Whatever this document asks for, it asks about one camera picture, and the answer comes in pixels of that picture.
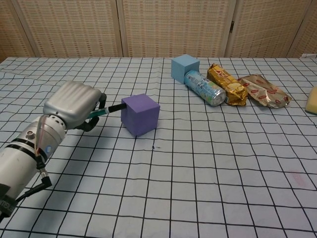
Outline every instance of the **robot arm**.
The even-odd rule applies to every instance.
[[[82,83],[68,81],[45,102],[43,115],[35,119],[0,152],[0,222],[10,217],[15,206],[52,185],[45,169],[48,158],[65,138],[66,130],[89,131],[99,121],[90,113],[99,103],[105,107],[106,95]],[[42,183],[25,194],[23,189],[40,172]]]

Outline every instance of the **yellow sponge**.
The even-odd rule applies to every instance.
[[[315,86],[309,94],[305,111],[317,115],[317,86]]]

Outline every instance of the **cube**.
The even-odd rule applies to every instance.
[[[185,74],[191,70],[199,72],[199,60],[190,56],[182,55],[172,59],[171,77],[180,83],[184,83]]]
[[[121,110],[121,122],[134,136],[143,135],[158,125],[160,105],[145,94],[123,98],[127,107]]]

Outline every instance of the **purple foam cube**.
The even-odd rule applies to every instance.
[[[145,94],[123,98],[127,108],[121,110],[121,121],[134,135],[143,135],[158,125],[160,105]]]

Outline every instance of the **food package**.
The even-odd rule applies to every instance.
[[[282,108],[292,100],[289,95],[258,74],[239,78],[238,82],[248,90],[252,98],[263,106]]]
[[[207,79],[211,80],[226,91],[225,102],[231,106],[245,106],[247,90],[228,72],[217,64],[212,64],[207,72]]]

